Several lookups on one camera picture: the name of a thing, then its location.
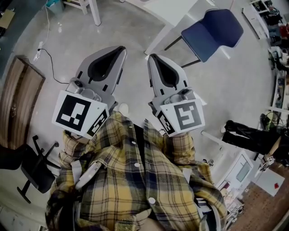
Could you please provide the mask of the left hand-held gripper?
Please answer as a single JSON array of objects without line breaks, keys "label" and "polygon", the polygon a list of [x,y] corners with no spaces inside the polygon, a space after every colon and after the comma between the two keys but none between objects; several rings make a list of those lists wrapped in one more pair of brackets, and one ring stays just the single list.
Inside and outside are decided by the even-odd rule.
[{"label": "left hand-held gripper", "polygon": [[[118,105],[113,93],[120,81],[127,57],[124,46],[101,49],[83,60],[67,89],[61,90],[52,123],[87,139],[93,138],[112,110]],[[86,72],[90,86],[79,78]]]}]

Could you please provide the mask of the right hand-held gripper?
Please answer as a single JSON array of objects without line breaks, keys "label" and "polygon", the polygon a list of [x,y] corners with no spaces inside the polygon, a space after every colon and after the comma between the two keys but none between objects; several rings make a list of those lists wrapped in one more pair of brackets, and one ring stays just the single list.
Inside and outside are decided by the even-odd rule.
[{"label": "right hand-held gripper", "polygon": [[[173,137],[205,126],[202,99],[188,87],[183,68],[165,56],[152,54],[148,69],[156,96],[149,106],[166,134]],[[168,94],[174,89],[181,90]]]}]

